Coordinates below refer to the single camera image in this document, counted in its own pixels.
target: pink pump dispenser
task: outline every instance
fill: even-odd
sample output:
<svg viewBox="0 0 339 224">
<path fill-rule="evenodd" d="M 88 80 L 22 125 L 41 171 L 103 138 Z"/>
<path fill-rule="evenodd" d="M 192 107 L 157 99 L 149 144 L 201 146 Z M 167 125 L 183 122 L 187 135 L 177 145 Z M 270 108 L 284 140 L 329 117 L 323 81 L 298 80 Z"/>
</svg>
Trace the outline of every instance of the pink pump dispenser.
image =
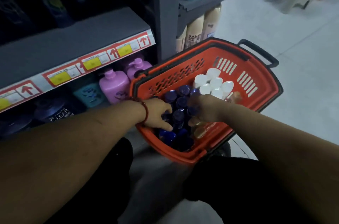
<svg viewBox="0 0 339 224">
<path fill-rule="evenodd" d="M 134 73 L 136 73 L 138 70 L 146 70 L 150 67 L 152 67 L 152 65 L 149 62 L 143 61 L 141 58 L 136 58 L 133 62 L 129 64 L 129 68 L 127 69 L 127 76 L 129 80 L 133 80 Z"/>
<path fill-rule="evenodd" d="M 122 71 L 112 69 L 105 72 L 99 81 L 100 88 L 111 104 L 116 104 L 128 97 L 130 81 Z"/>
</svg>

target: white bottle cap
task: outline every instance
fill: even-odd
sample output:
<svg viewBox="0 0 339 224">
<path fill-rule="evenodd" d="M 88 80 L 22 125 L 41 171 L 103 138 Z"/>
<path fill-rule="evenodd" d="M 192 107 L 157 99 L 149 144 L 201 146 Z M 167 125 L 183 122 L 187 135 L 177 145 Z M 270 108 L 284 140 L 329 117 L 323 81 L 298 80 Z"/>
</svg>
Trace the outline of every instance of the white bottle cap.
<svg viewBox="0 0 339 224">
<path fill-rule="evenodd" d="M 213 89 L 211 95 L 219 99 L 223 99 L 224 94 L 222 92 L 222 89 Z"/>
<path fill-rule="evenodd" d="M 233 81 L 226 81 L 221 85 L 220 88 L 222 89 L 223 93 L 222 99 L 225 100 L 228 97 L 228 95 L 232 92 L 232 89 L 234 88 L 234 83 Z"/>
<path fill-rule="evenodd" d="M 221 70 L 217 68 L 209 68 L 206 73 L 207 81 L 210 81 L 213 78 L 218 78 L 220 73 L 221 73 Z"/>
<path fill-rule="evenodd" d="M 211 86 L 210 84 L 204 84 L 202 86 L 200 86 L 199 88 L 200 94 L 201 95 L 208 95 L 211 93 Z"/>
<path fill-rule="evenodd" d="M 206 83 L 207 83 L 207 76 L 204 75 L 204 74 L 199 74 L 199 75 L 195 76 L 193 87 L 195 89 L 198 89 L 198 88 L 200 88 L 200 86 L 202 86 Z"/>
<path fill-rule="evenodd" d="M 218 89 L 221 87 L 222 85 L 222 78 L 218 77 L 218 78 L 213 78 L 210 81 L 210 85 L 211 85 L 211 89 Z"/>
</svg>

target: floor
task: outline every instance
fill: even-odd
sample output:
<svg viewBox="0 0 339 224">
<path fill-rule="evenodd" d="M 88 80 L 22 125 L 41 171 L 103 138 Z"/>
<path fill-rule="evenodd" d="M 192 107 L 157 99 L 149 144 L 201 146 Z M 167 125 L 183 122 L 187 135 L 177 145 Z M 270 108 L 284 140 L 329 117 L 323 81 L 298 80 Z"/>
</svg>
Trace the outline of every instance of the floor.
<svg viewBox="0 0 339 224">
<path fill-rule="evenodd" d="M 284 93 L 262 114 L 339 144 L 339 0 L 315 0 L 307 9 L 294 8 L 286 15 L 278 7 L 263 0 L 226 0 L 222 2 L 216 37 L 234 43 L 248 39 L 279 60 L 279 66 L 272 71 Z M 131 203 L 119 219 L 123 224 L 154 222 L 156 214 L 145 217 L 142 213 L 153 207 L 161 216 L 174 206 L 175 196 L 168 200 L 163 191 L 173 195 L 178 180 L 187 173 L 184 167 L 156 153 L 151 168 L 140 171 L 149 157 L 143 154 L 145 145 L 141 141 L 132 142 L 138 160 L 134 161 L 131 174 L 132 178 L 142 178 L 136 179 Z M 238 136 L 230 144 L 232 156 L 256 159 Z M 157 223 L 222 221 L 209 205 L 184 200 Z"/>
</svg>

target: basket handle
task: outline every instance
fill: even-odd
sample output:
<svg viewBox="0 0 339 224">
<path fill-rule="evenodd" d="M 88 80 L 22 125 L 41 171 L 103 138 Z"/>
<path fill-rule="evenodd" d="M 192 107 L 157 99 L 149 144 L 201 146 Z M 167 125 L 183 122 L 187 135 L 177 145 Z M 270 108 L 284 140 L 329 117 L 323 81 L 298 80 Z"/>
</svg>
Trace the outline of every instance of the basket handle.
<svg viewBox="0 0 339 224">
<path fill-rule="evenodd" d="M 250 42 L 247 39 L 242 39 L 238 42 L 238 46 L 241 44 L 248 46 L 249 48 L 253 49 L 255 52 L 257 52 L 259 55 L 263 56 L 266 60 L 268 60 L 271 64 L 267 64 L 267 68 L 274 68 L 277 67 L 279 64 L 279 61 L 271 54 L 266 52 L 264 49 L 262 49 L 260 46 L 257 46 L 256 44 Z"/>
</svg>

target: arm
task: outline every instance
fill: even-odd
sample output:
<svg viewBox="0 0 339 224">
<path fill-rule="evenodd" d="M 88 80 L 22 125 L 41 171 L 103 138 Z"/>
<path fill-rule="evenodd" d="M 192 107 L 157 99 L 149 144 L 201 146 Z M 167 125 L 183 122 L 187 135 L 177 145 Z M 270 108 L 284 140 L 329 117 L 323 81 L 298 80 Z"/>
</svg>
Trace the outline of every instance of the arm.
<svg viewBox="0 0 339 224">
<path fill-rule="evenodd" d="M 227 123 L 308 212 L 323 223 L 339 222 L 339 146 L 248 108 L 212 96 L 195 103 L 190 120 Z"/>
<path fill-rule="evenodd" d="M 161 119 L 169 104 L 146 100 L 146 124 L 171 130 Z M 42 223 L 87 182 L 117 141 L 145 119 L 145 108 L 125 101 L 44 124 L 0 143 L 0 223 Z"/>
</svg>

